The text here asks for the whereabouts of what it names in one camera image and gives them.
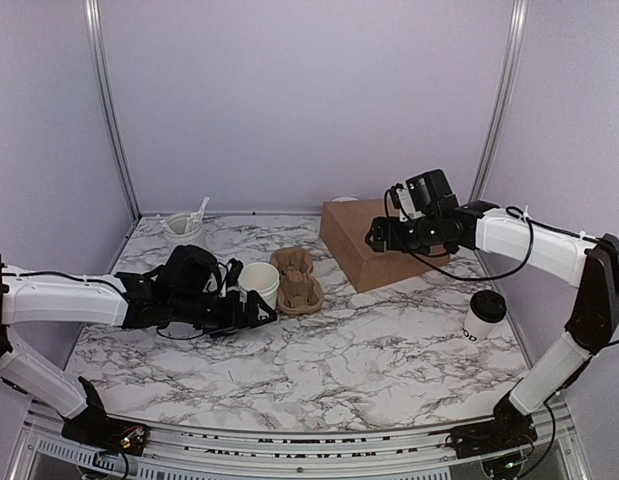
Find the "brown pulp cup carrier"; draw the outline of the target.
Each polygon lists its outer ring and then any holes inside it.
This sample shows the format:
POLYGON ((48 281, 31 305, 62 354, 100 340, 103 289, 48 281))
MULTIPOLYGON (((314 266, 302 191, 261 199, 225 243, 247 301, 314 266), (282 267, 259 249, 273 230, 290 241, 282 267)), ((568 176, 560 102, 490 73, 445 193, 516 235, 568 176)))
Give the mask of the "brown pulp cup carrier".
POLYGON ((324 294, 313 276, 314 264, 310 252, 300 247, 276 250, 270 263, 280 274, 277 308, 290 316, 313 314, 324 302, 324 294))

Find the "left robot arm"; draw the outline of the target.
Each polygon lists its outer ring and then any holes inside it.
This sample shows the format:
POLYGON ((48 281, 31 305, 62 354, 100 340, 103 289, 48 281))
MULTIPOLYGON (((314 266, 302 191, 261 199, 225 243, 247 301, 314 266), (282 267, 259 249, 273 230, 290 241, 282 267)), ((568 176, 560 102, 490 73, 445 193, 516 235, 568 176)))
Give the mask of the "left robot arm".
POLYGON ((16 324, 67 322, 126 330, 192 326, 224 335, 273 322, 278 270, 269 263, 223 265, 195 245, 180 245, 146 272, 77 276, 30 271, 0 256, 0 378, 53 407, 95 445, 114 438, 115 423, 94 386, 70 377, 28 345, 16 324))

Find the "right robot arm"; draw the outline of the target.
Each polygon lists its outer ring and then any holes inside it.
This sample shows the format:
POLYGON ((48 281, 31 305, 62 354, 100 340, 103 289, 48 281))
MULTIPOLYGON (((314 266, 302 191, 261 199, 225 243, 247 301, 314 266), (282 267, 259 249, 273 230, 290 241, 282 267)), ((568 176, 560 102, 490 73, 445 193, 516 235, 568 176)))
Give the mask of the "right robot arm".
POLYGON ((374 252, 400 252, 432 268, 435 248, 512 262, 483 281, 500 282, 521 272, 546 276, 571 290, 573 304, 557 339, 494 409, 484 438, 504 448, 528 419, 560 389, 573 383, 602 351, 619 344, 619 238, 591 236, 548 225, 513 205, 461 203, 440 169, 389 187, 382 212, 365 235, 374 252))

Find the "single white paper cup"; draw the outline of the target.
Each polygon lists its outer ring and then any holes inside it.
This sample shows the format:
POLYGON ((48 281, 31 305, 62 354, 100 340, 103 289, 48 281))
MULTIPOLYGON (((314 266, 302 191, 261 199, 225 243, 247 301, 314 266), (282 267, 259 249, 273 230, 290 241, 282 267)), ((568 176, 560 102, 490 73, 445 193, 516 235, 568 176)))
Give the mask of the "single white paper cup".
POLYGON ((463 338, 472 344, 482 342, 501 321, 501 317, 470 306, 462 326, 463 338))

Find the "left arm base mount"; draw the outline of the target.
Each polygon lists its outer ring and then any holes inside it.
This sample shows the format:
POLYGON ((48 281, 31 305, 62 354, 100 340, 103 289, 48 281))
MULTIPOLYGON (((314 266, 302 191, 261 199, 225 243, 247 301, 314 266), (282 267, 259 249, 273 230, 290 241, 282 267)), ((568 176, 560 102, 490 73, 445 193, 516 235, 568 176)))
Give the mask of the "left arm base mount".
POLYGON ((78 381, 86 394, 86 408, 72 419, 63 419, 61 435, 86 445, 141 456, 148 436, 148 426, 110 417, 93 384, 83 377, 79 377, 78 381))

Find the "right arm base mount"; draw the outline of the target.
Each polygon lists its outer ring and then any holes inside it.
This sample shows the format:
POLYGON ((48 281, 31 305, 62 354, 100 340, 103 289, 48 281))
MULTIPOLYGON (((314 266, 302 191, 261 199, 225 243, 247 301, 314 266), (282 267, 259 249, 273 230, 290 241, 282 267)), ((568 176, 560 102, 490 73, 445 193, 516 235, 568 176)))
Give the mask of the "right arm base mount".
POLYGON ((491 420, 456 426, 450 430, 446 443, 458 459, 516 448, 538 439, 532 416, 523 415, 509 397, 507 393, 495 405, 491 420))

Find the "black cup lid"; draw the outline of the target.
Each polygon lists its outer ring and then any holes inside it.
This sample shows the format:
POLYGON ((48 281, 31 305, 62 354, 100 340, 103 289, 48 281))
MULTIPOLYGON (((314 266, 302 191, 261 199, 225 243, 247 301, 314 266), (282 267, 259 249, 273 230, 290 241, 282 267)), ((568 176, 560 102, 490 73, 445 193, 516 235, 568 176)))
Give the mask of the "black cup lid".
POLYGON ((491 324, 502 321, 507 313, 504 297, 493 290, 476 292, 470 299, 470 309, 477 318, 491 324))

